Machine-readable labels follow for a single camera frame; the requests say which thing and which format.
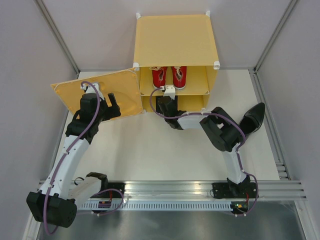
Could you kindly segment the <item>red canvas sneaker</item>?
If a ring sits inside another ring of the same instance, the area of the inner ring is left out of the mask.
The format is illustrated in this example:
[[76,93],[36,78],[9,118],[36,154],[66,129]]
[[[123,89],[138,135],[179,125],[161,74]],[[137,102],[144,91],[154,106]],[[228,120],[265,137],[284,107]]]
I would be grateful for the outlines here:
[[172,66],[173,86],[177,90],[183,90],[186,86],[187,66]]
[[149,68],[152,72],[153,87],[160,88],[166,85],[167,66],[152,66]]

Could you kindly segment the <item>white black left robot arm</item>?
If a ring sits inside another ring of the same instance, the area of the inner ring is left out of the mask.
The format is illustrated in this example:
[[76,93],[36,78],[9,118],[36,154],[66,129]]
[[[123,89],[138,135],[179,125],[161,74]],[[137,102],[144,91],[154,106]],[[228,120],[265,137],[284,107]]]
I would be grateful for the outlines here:
[[109,188],[108,177],[103,173],[90,172],[73,190],[70,190],[76,168],[99,131],[101,122],[119,117],[120,107],[113,93],[105,98],[96,93],[85,93],[80,99],[80,109],[75,112],[67,126],[65,140],[58,162],[37,192],[30,192],[27,205],[37,222],[44,225],[45,232],[52,235],[49,225],[68,228],[75,220],[77,210],[92,197],[117,196],[123,198],[121,188]]

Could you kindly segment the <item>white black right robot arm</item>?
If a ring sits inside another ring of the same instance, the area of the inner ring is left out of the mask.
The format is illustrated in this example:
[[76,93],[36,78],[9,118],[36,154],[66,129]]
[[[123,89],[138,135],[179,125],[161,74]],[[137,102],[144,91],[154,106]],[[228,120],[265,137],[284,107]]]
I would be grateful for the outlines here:
[[257,199],[257,178],[244,170],[240,148],[250,135],[257,132],[264,121],[266,106],[260,102],[251,107],[236,122],[222,107],[211,112],[191,112],[178,109],[178,99],[157,96],[151,109],[175,130],[200,129],[211,144],[222,153],[227,168],[226,182],[212,183],[215,199]]

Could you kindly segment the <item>yellow cabinet door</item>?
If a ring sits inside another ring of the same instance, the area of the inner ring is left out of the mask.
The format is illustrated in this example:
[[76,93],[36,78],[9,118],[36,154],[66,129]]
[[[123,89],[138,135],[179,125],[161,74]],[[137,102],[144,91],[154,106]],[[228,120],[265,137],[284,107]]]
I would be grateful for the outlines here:
[[80,109],[80,99],[85,93],[81,89],[83,81],[98,83],[99,90],[105,97],[108,106],[111,106],[108,94],[113,93],[122,118],[142,113],[138,76],[133,68],[119,71],[83,72],[79,74],[78,79],[52,84],[51,88],[72,115]]

